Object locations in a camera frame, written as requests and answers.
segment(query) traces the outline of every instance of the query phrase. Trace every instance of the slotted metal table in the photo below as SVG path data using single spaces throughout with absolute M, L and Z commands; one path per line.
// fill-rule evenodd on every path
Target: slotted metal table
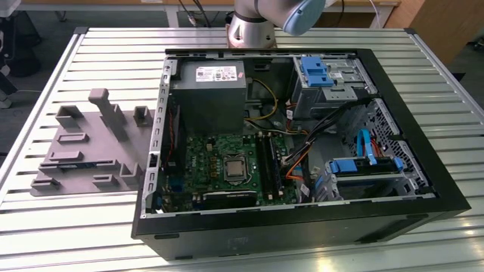
M 484 269 L 484 112 L 417 35 L 401 29 L 276 32 L 280 48 L 369 48 L 472 210 L 385 243 L 166 262 L 130 239 L 136 193 L 34 198 L 30 181 L 61 105 L 94 111 L 90 88 L 122 109 L 156 106 L 164 50 L 224 48 L 224 28 L 90 28 L 74 34 L 0 170 L 0 270 L 476 271 Z

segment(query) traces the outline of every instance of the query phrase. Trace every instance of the blue plastic clip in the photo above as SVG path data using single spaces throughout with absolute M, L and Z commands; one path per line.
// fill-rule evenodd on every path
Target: blue plastic clip
M 328 67 L 320 57 L 301 57 L 301 71 L 309 87 L 330 87 L 334 82 L 328 77 Z
M 401 172 L 401 170 L 404 168 L 404 164 L 402 164 L 401 159 L 398 157 L 394 157 L 393 162 L 394 162 L 396 169 L 398 169 L 398 172 Z
M 373 155 L 373 149 L 370 147 L 370 139 L 369 139 L 368 129 L 360 129 L 360 131 L 357 132 L 356 154 L 357 154 L 358 157 L 364 156 L 362 155 L 361 138 L 364 140 L 364 152 L 366 153 L 366 157 L 369 159 L 369 165 L 374 165 L 376 164 L 376 159 L 374 159 L 374 155 Z
M 340 172 L 357 172 L 356 164 L 353 160 L 337 160 Z
M 337 172 L 340 171 L 340 169 L 338 169 L 338 165 L 336 164 L 336 162 L 334 162 L 334 161 L 332 161 L 332 162 L 329 163 L 329 169 L 330 169 L 330 172 L 332 172 L 332 173 L 337 173 Z

